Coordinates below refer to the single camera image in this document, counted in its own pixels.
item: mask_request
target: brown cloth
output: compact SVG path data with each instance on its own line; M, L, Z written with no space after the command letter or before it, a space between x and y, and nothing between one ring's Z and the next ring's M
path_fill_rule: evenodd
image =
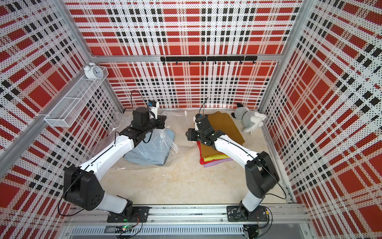
M228 137L230 137L233 141L241 145L244 144L245 141L229 114L221 113L220 111L218 111L216 113L209 114L208 120L210 121L215 131L221 130L226 135L228 135ZM217 150L214 150L212 147L206 146L204 144L201 144L200 146L202 158L208 158L217 154L223 154Z

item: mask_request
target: vent grille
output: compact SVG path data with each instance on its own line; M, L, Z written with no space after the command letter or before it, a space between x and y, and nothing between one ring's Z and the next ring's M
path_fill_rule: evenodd
M104 235L113 233L105 230L106 226L75 226L72 235ZM134 228L131 233L135 234L140 227ZM140 235L219 235L219 234L244 234L243 225L144 225Z

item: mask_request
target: plush dog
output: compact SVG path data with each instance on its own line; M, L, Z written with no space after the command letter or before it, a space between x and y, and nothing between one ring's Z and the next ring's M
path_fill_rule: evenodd
M267 118L265 114L260 114L257 111L250 111L249 108L237 103L237 108L234 113L231 114L235 119L241 120L245 129L243 132L251 134L255 132L258 127L264 125L263 121Z

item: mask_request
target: white alarm clock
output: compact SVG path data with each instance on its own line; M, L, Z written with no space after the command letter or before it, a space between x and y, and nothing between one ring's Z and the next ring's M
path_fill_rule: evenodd
M89 65L84 67L85 75L90 80L100 80L104 76L102 69L94 62L89 62Z

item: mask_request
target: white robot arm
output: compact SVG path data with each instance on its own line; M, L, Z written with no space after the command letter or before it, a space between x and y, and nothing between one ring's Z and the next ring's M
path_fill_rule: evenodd
M240 202L250 214L260 204L265 194L279 181L276 168L266 152L251 151L233 141L222 131L215 131L206 115L197 114L194 118L195 129L189 128L186 132L189 141L211 146L217 151L225 153L245 169L247 187L246 196Z
M72 165L65 168L62 198L88 211L100 209L131 216L133 203L105 193L99 181L107 170L125 153L136 147L147 133L165 128L166 116L157 115L157 112L158 103L155 101L149 101L149 108L134 110L131 126L122 130L114 142L79 167Z

